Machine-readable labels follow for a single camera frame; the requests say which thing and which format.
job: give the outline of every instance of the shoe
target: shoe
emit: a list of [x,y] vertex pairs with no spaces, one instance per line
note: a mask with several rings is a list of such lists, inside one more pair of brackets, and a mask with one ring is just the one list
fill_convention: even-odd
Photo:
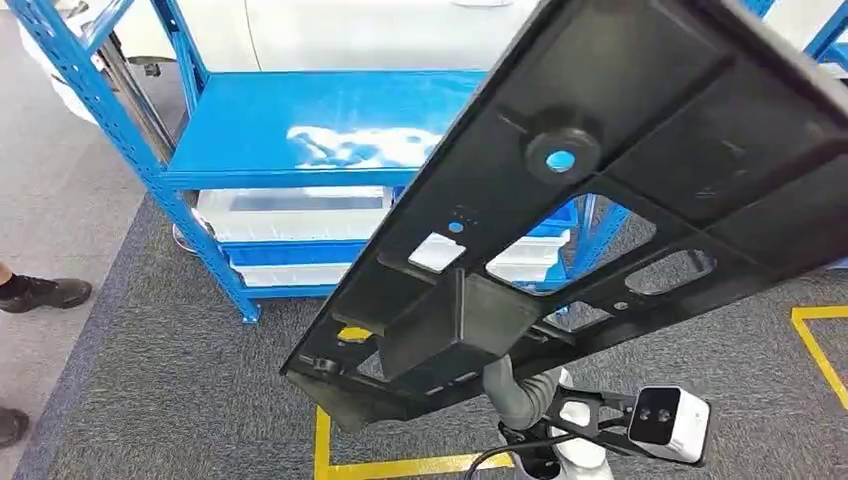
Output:
[[178,247],[182,248],[188,253],[191,253],[192,255],[197,254],[197,252],[193,248],[191,248],[191,245],[188,244],[188,240],[186,240],[185,235],[183,235],[183,232],[181,232],[176,225],[171,225],[171,236],[174,237],[174,241],[177,243]]
[[29,428],[29,417],[20,410],[0,408],[0,449],[21,441]]
[[17,297],[0,300],[0,310],[7,313],[24,313],[42,305],[73,308],[82,305],[91,296],[91,284],[83,280],[24,278],[29,283],[26,292]]

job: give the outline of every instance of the yellow floor tape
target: yellow floor tape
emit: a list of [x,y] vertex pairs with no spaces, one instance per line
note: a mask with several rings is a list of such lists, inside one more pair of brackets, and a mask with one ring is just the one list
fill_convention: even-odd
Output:
[[[478,455],[474,453],[391,462],[332,465],[330,464],[330,442],[330,416],[318,407],[315,413],[315,480],[366,480],[464,472]],[[512,466],[509,455],[501,454],[488,459],[480,466],[480,469]]]
[[792,309],[792,325],[801,336],[801,340],[813,356],[813,360],[818,364],[830,388],[836,392],[839,401],[842,402],[842,408],[848,410],[848,390],[845,389],[845,384],[839,378],[839,374],[833,369],[833,365],[825,356],[819,342],[813,337],[812,332],[807,327],[805,320],[825,319],[825,318],[845,318],[848,317],[848,306],[840,307],[796,307]]

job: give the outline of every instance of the black bracket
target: black bracket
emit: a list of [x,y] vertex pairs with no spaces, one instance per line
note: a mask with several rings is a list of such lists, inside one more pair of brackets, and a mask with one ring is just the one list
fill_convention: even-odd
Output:
[[[483,366],[506,353],[527,377],[848,256],[848,91],[735,3],[543,3],[282,373],[343,427],[409,420],[479,395]],[[558,151],[570,169],[545,165]],[[587,193],[653,237],[549,294],[488,273]],[[465,248],[440,272],[409,260],[433,233]],[[680,251],[712,270],[628,288]],[[543,320],[576,301],[609,315],[571,331]],[[341,341],[347,326],[373,335]],[[375,353],[384,378],[357,370]]]

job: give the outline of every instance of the mounting hole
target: mounting hole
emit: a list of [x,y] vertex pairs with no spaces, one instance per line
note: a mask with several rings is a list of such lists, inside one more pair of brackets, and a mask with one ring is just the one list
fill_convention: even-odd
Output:
[[577,158],[568,150],[557,150],[548,155],[545,159],[545,164],[551,171],[563,173],[571,170]]

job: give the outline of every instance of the white camera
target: white camera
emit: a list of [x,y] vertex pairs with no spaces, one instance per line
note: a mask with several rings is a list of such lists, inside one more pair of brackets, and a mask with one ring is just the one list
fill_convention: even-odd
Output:
[[680,387],[639,390],[627,438],[656,457],[683,463],[703,460],[710,405]]

